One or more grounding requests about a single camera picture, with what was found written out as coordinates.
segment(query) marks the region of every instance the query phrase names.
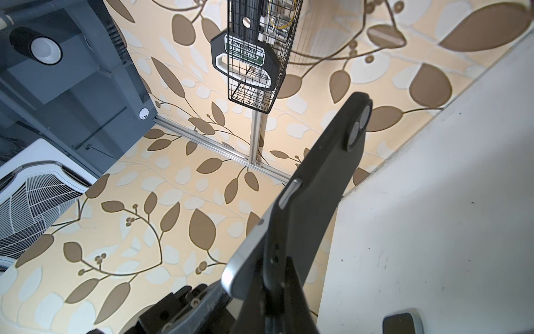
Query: ceiling air conditioner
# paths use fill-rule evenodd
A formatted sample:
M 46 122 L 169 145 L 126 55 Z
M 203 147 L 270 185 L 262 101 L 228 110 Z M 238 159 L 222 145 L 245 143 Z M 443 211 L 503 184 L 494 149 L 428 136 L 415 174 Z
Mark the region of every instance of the ceiling air conditioner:
M 0 166 L 0 275 L 97 179 L 44 139 Z

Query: floral wallpaper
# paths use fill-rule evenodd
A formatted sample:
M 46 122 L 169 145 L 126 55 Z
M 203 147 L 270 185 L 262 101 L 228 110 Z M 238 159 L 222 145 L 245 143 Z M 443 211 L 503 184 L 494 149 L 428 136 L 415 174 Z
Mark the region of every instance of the floral wallpaper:
M 282 188 L 154 127 L 0 276 L 0 331 L 122 333 L 169 292 L 220 279 Z M 312 312 L 332 229 L 305 284 Z
M 248 154 L 252 110 L 227 99 L 209 41 L 224 0 L 105 0 L 160 115 Z M 353 91 L 375 110 L 349 188 L 532 27 L 528 0 L 304 0 L 260 155 L 291 174 Z

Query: black wire basket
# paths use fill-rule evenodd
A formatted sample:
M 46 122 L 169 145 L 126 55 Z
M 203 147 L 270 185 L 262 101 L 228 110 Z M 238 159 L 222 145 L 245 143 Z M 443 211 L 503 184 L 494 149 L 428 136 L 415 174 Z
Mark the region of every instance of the black wire basket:
M 269 113 L 286 76 L 302 0 L 229 0 L 228 30 L 211 40 L 228 99 Z

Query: white vent grille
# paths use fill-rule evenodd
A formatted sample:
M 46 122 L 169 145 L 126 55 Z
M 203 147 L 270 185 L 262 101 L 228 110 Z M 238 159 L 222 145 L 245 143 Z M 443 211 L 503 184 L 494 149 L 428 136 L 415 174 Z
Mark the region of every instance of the white vent grille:
M 18 259 L 79 196 L 53 174 L 29 177 L 0 204 L 0 255 Z

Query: label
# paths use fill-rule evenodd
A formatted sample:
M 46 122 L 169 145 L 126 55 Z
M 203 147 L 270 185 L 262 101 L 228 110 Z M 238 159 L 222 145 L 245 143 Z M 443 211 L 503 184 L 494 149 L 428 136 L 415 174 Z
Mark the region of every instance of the label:
M 257 45 L 242 41 L 237 37 L 224 35 L 224 49 L 232 57 L 242 61 L 263 66 L 265 63 L 265 50 Z

